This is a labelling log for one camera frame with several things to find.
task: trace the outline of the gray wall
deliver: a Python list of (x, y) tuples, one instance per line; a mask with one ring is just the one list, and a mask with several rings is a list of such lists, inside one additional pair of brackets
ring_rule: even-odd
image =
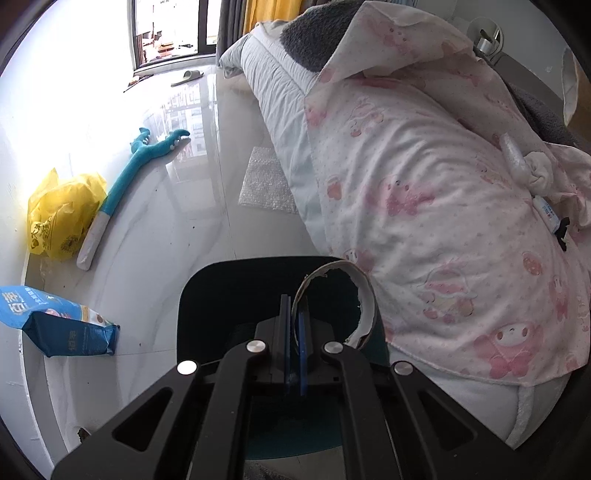
[[(457, 0), (454, 17), (488, 17), (503, 30), (503, 51), (562, 98), (562, 54), (566, 42), (529, 0)], [(453, 22), (459, 26), (462, 22)]]

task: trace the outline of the curtain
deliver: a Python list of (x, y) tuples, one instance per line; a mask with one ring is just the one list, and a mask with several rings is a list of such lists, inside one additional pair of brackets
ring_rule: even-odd
[(222, 0), (220, 7), (220, 27), (217, 32), (216, 58), (242, 36), (246, 0)]
[(300, 14), (302, 0), (247, 0), (243, 33), (252, 30), (257, 22), (293, 20)]

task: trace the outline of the blue package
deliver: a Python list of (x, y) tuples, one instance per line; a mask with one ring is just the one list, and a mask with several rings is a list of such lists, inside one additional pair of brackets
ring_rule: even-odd
[(0, 287), (0, 321), (47, 356), (113, 355), (119, 333), (119, 325), (84, 305), (24, 286)]

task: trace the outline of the bubble wrap sheet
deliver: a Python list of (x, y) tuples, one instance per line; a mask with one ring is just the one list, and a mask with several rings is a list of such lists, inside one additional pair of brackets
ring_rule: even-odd
[(297, 213), (287, 179), (272, 148), (252, 149), (238, 203)]

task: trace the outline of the metal bolt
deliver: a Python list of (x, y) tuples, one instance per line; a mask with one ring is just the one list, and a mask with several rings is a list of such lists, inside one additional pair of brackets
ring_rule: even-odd
[(413, 373), (413, 366), (408, 362), (398, 362), (394, 365), (394, 371), (398, 375), (410, 375)]
[(326, 353), (341, 353), (343, 351), (343, 344), (339, 342), (328, 342), (324, 345)]
[(246, 344), (246, 350), (252, 353), (260, 353), (265, 348), (267, 348), (267, 344), (262, 340), (251, 340)]
[(181, 375), (191, 375), (197, 369), (197, 364), (193, 360), (183, 360), (177, 365), (177, 372)]

